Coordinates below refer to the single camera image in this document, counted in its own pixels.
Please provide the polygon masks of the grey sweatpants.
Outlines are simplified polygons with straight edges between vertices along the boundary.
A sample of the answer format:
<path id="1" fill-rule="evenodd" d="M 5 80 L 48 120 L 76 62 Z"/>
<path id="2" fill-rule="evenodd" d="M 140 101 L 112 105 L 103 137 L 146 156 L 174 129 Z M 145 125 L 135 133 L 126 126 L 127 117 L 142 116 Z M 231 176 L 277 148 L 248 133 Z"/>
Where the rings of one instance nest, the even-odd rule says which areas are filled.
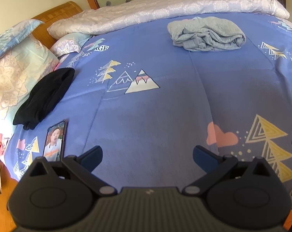
<path id="1" fill-rule="evenodd" d="M 174 46 L 192 52 L 237 50 L 246 43 L 238 25 L 213 16 L 175 20 L 168 23 L 167 30 Z"/>

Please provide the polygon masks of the light blue floral pillow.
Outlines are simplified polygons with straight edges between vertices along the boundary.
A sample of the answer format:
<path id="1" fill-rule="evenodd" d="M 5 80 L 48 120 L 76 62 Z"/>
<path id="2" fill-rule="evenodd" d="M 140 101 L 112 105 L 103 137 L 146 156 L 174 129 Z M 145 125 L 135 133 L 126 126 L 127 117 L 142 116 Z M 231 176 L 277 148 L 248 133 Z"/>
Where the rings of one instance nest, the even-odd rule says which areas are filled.
<path id="1" fill-rule="evenodd" d="M 9 50 L 21 43 L 28 37 L 38 26 L 43 24 L 38 19 L 27 19 L 17 23 L 13 27 L 5 30 L 0 34 L 0 58 Z"/>

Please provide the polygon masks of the wooden headboard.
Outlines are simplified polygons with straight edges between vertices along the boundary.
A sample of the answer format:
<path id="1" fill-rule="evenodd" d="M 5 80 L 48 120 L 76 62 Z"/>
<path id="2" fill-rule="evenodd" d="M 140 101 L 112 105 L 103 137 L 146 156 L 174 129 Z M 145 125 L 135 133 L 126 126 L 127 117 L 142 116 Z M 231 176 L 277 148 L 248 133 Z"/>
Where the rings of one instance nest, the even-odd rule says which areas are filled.
<path id="1" fill-rule="evenodd" d="M 56 6 L 52 9 L 49 9 L 33 17 L 33 19 L 42 21 L 43 24 L 39 25 L 32 32 L 32 35 L 37 40 L 39 40 L 44 46 L 50 49 L 52 45 L 56 42 L 56 39 L 54 39 L 48 33 L 47 28 L 51 26 L 53 23 L 57 22 L 58 20 L 70 18 L 81 12 L 83 12 L 82 8 L 73 1 L 69 1 L 67 3 Z"/>

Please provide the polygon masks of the lilac floral quilt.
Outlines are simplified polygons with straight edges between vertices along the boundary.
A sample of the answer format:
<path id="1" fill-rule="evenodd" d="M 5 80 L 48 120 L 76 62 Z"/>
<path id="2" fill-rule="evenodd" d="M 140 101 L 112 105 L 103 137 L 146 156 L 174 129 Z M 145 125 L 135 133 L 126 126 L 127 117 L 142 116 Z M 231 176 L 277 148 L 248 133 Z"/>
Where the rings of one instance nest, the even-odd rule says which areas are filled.
<path id="1" fill-rule="evenodd" d="M 288 10 L 277 0 L 134 0 L 117 6 L 85 10 L 48 27 L 54 39 L 80 32 L 102 35 L 158 19 L 208 13 L 256 13 L 288 19 Z"/>

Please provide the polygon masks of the smartphone with lit screen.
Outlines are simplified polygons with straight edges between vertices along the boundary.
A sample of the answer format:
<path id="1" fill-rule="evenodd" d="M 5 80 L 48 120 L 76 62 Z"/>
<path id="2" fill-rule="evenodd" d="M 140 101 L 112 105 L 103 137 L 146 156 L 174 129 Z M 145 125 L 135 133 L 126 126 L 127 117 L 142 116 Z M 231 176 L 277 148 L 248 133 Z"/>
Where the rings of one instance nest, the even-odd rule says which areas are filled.
<path id="1" fill-rule="evenodd" d="M 67 120 L 62 120 L 47 129 L 43 157 L 48 162 L 60 161 L 63 155 L 66 126 Z"/>

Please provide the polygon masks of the pastel floral pillow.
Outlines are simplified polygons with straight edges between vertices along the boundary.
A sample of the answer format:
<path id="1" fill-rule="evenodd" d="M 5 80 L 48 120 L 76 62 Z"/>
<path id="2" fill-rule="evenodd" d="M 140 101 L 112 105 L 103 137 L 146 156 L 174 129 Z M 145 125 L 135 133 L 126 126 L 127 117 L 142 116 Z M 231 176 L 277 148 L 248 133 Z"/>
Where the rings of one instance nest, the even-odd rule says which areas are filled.
<path id="1" fill-rule="evenodd" d="M 10 138 L 13 119 L 36 83 L 58 64 L 58 58 L 34 36 L 0 58 L 0 134 Z"/>

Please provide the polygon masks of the small floral pillow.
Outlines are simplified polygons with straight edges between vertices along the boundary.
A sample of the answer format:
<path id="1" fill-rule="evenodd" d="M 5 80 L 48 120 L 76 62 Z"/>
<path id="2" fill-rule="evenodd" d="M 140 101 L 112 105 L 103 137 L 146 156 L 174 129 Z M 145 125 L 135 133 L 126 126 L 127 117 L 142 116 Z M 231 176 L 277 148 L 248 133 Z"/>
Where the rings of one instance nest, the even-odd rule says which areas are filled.
<path id="1" fill-rule="evenodd" d="M 79 32 L 67 34 L 57 40 L 50 48 L 50 51 L 58 58 L 72 52 L 79 52 L 91 37 L 92 35 Z"/>

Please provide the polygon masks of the blue patterned bed cover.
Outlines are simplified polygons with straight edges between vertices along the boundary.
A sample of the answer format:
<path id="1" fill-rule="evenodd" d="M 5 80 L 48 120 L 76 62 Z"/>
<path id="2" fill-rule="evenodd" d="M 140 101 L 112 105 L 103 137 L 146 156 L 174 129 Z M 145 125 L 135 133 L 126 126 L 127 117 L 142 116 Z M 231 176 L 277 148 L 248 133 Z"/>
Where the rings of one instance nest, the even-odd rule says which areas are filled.
<path id="1" fill-rule="evenodd" d="M 168 19 L 89 39 L 61 64 L 75 77 L 63 99 L 33 130 L 17 126 L 5 152 L 19 180 L 57 146 L 54 125 L 67 120 L 64 154 L 103 150 L 96 176 L 124 186 L 183 188 L 203 175 L 193 148 L 264 157 L 292 189 L 292 27 L 270 15 L 224 13 L 244 32 L 242 48 L 190 52 L 173 45 Z"/>

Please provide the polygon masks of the black folded garment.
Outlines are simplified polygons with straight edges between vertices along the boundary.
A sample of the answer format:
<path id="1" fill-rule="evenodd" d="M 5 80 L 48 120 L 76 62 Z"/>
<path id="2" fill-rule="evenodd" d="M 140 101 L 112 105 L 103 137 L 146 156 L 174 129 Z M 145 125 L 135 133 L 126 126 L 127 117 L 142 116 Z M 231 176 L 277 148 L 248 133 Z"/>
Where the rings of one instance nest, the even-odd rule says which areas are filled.
<path id="1" fill-rule="evenodd" d="M 33 130 L 56 107 L 72 84 L 75 69 L 57 69 L 37 82 L 28 99 L 19 107 L 13 125 Z"/>

